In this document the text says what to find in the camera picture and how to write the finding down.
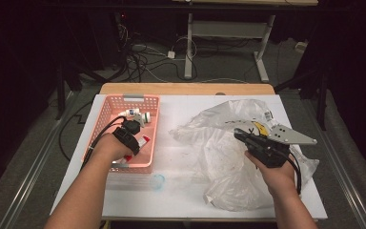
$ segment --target white tabletop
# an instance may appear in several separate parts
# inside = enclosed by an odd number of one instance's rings
[[[64,196],[80,170],[81,158],[105,97],[104,94],[97,95],[93,102],[52,209]],[[152,174],[110,173],[103,219],[274,219],[273,207],[229,212],[205,204],[203,193],[209,181],[195,169],[195,154],[189,154],[187,146],[176,142],[169,135],[171,129],[186,124],[203,110],[225,101],[250,98],[265,101],[274,118],[291,127],[278,95],[161,95]],[[302,200],[314,219],[327,218],[313,180],[303,187]]]

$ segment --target wooden table edge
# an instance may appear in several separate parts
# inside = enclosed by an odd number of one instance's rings
[[[214,84],[214,83],[106,83],[101,94],[275,94],[270,84]]]

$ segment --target silver metal bracket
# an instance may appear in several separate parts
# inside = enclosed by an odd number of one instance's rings
[[[145,127],[145,123],[144,123],[144,120],[142,120],[141,113],[134,114],[134,115],[133,115],[133,119],[132,119],[132,120],[139,122],[139,125],[140,125],[142,128],[144,128],[144,127]]]
[[[297,132],[293,129],[290,129],[286,126],[278,124],[273,126],[272,130],[270,131],[269,135],[267,136],[268,139],[280,142],[286,145],[290,144],[298,144],[298,145],[316,145],[316,139],[310,138],[306,135],[303,135],[300,132]]]

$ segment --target hand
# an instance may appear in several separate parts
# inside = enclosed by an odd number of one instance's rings
[[[94,147],[91,156],[105,156],[109,161],[113,161],[126,155],[132,155],[130,148],[121,143],[114,135],[104,134]]]
[[[273,198],[285,198],[288,196],[297,196],[295,188],[295,171],[293,166],[286,161],[280,168],[267,168],[260,160],[245,152],[245,156],[260,169],[264,181],[266,182],[270,194]]]

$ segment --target white cord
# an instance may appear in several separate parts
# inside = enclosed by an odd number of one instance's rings
[[[126,34],[126,41],[124,42],[124,45],[123,45],[123,47],[125,47],[125,46],[126,46],[126,44],[127,44],[127,40],[129,39],[129,30],[127,30],[127,27],[125,27],[125,26],[123,26],[123,25],[121,25],[121,24],[118,24],[118,26],[124,29],[124,30],[123,30],[123,33],[122,33],[122,36],[121,36],[121,40],[122,40],[122,39],[123,39],[123,37],[124,37],[124,33]]]
[[[155,49],[155,48],[152,48],[152,47],[149,47],[149,46],[146,46],[146,45],[134,45],[134,46],[138,46],[138,47],[145,47],[146,49],[150,49],[150,50],[153,50],[153,51],[156,51],[156,52],[149,52],[149,54],[160,54],[160,55],[163,55],[163,56],[166,56],[166,54],[164,54],[163,52]]]
[[[163,79],[161,79],[161,78],[157,77],[153,72],[151,72],[149,69],[147,69],[147,67],[145,67],[145,65],[140,65],[139,67],[140,67],[140,68],[142,68],[142,67],[143,67],[145,71],[148,71],[148,73],[150,73],[150,74],[151,74],[155,79],[159,80],[160,82],[164,82],[164,83],[172,83],[172,82],[169,82],[169,81],[166,81],[166,80],[163,80]]]
[[[187,36],[182,36],[179,39],[177,39],[176,42],[174,42],[174,44],[177,44],[177,42],[179,42],[180,40],[183,40],[183,39],[189,40],[190,42],[192,42],[194,44],[194,54],[192,56],[192,59],[193,59],[193,57],[195,57],[195,55],[197,54],[197,46],[195,45],[195,43],[192,39],[189,39],[189,37],[187,37]]]

